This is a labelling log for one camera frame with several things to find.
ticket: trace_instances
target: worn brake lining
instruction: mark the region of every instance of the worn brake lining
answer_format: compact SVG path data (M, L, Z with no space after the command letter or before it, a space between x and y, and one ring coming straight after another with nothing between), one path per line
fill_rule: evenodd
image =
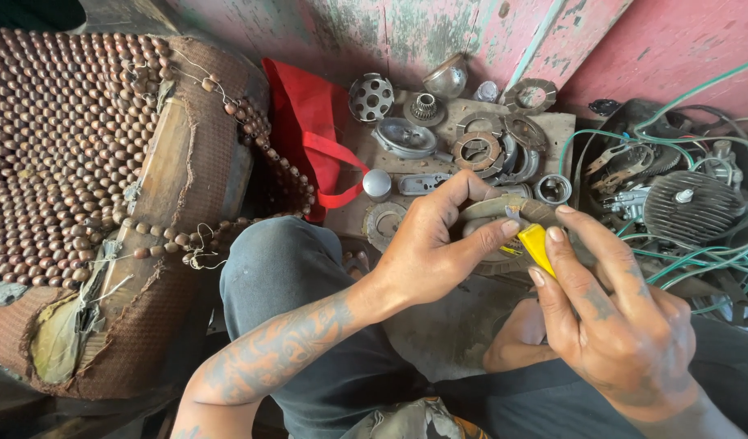
M558 218L555 216L553 206L534 199L523 198L520 195L505 194L498 198L472 204L460 212L457 223L452 227L450 234L460 237L463 235L463 229L468 223L474 223L477 222L476 220L481 219L495 220L507 216L507 209L519 212L522 219L530 223L541 224L545 229L550 226L561 226ZM477 223L476 226L481 226L482 224L484 222ZM581 263L584 265L595 263L596 258L585 248L576 235L569 234L569 240ZM506 247L522 247L519 244L519 242L514 243L514 245L508 243ZM475 268L475 273L483 276L496 276L509 273L510 271L523 271L528 266L534 264L534 259L527 252L513 254L507 249L500 249L487 254Z

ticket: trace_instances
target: hand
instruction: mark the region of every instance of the hand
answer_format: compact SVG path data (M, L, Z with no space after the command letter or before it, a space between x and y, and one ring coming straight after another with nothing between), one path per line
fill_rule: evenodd
M499 219L460 241L449 242L448 228L458 219L458 206L500 195L473 172L460 171L431 194L412 202L371 275L388 286L388 294L397 294L404 306L444 297L486 254L517 235L516 221Z
M598 278L614 294L577 261L564 232L550 227L545 244L555 278L529 269L550 347L631 419L660 421L694 403L700 392L688 373L696 349L688 305L647 285L628 245L591 216L564 205L556 214L596 255Z

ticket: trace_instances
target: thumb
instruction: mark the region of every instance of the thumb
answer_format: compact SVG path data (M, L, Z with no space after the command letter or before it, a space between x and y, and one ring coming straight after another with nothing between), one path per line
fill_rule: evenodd
M449 245L449 251L461 260L476 265L486 254L495 251L520 231L520 225L511 218L499 219L480 226L470 235Z

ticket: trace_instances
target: pink wooden wall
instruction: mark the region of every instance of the pink wooden wall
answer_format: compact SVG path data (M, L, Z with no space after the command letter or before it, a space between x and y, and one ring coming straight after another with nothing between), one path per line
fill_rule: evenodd
M419 87L466 53L470 87L509 82L553 0L168 0L190 24L341 85L364 73Z
M748 0L634 0L559 93L585 107L597 98L668 102L748 61ZM748 71L688 103L748 115Z

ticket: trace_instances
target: red strap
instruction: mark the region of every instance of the red strap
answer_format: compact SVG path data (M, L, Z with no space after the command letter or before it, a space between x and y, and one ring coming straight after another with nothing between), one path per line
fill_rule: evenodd
M323 154L327 154L334 159L339 159L342 162L349 163L350 165L357 166L363 171L363 175L368 173L369 168L359 158L353 154L348 148L339 145L338 143L331 141L323 136L316 135L314 133L304 132L304 147L314 149ZM323 194L320 190L317 191L317 201L320 205L324 205L329 209L339 208L358 196L363 191L362 179L357 185L354 185L339 195L327 195Z

